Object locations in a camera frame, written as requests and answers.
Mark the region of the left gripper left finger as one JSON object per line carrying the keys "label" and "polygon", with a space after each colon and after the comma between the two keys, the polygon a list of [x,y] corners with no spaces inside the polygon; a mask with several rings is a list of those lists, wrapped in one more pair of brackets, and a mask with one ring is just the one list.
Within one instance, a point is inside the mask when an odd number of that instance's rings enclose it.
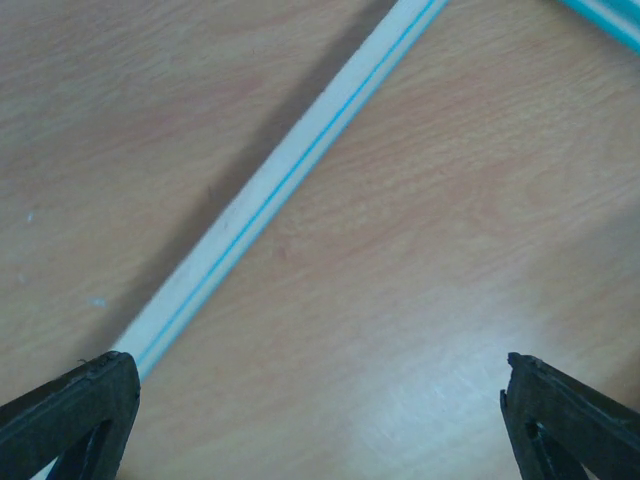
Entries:
{"label": "left gripper left finger", "polygon": [[1,477],[116,477],[139,406],[134,358],[109,351],[1,406]]}

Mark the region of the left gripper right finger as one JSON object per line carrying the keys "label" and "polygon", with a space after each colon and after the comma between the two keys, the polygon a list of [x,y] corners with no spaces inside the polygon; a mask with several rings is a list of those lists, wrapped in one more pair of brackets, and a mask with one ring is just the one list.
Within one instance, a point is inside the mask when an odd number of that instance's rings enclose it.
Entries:
{"label": "left gripper right finger", "polygon": [[523,479],[637,479],[639,413],[550,366],[511,352],[500,408]]}

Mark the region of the teal picture frame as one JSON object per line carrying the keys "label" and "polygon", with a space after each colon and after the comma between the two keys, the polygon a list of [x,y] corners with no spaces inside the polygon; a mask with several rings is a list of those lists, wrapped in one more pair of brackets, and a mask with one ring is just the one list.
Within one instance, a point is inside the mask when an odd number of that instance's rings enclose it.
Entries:
{"label": "teal picture frame", "polygon": [[374,77],[172,289],[120,478],[514,479],[511,351],[638,405],[637,53],[456,1]]}

